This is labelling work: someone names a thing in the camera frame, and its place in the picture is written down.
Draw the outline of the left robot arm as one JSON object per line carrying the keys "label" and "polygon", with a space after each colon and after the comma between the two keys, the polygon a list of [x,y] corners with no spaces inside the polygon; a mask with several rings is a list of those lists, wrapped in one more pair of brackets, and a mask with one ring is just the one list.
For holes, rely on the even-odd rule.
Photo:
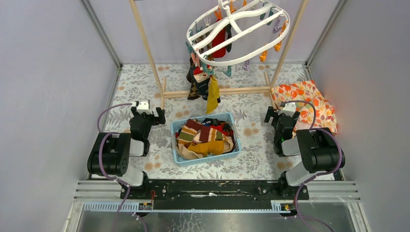
{"label": "left robot arm", "polygon": [[139,199],[149,195],[150,186],[144,182],[144,172],[129,171],[130,156],[143,157],[149,152],[149,133],[153,126],[166,122],[165,111],[160,107],[154,111],[132,106],[130,132],[99,132],[87,160],[91,175],[104,177],[125,186]]}

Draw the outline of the white round clip hanger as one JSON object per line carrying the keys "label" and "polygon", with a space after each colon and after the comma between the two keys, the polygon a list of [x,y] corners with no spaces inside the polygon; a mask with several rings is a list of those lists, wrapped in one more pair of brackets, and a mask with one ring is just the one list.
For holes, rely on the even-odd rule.
{"label": "white round clip hanger", "polygon": [[[240,62],[247,61],[279,44],[290,31],[290,29],[287,28],[290,23],[289,14],[284,9],[268,0],[254,0],[237,10],[233,6],[233,3],[233,0],[219,0],[217,6],[211,8],[196,18],[187,30],[186,46],[188,48],[188,52],[193,53],[196,58],[207,65],[215,67],[232,66]],[[246,29],[241,29],[236,22],[242,18],[247,19],[262,16],[264,14],[268,14],[268,16],[260,19],[260,22]],[[211,61],[207,59],[209,56],[214,56],[214,53],[218,50],[231,45],[235,41],[248,34],[251,34],[256,29],[264,25],[270,25],[273,21],[280,17],[285,18],[283,28],[284,31],[281,32],[275,40],[236,59],[227,61]],[[217,45],[213,45],[211,49],[207,49],[207,46],[211,44],[216,36],[227,26],[230,26],[231,29],[235,31],[235,35]]]}

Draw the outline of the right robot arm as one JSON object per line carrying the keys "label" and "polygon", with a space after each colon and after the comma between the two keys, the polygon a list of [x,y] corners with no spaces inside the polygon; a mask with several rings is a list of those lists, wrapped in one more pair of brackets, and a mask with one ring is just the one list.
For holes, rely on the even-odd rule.
{"label": "right robot arm", "polygon": [[274,127],[275,154],[301,158],[300,163],[284,171],[278,179],[277,192],[284,199],[291,198],[296,188],[310,178],[335,172],[345,165],[345,155],[329,128],[302,129],[293,135],[299,115],[295,104],[287,103],[281,110],[269,106],[264,119]]}

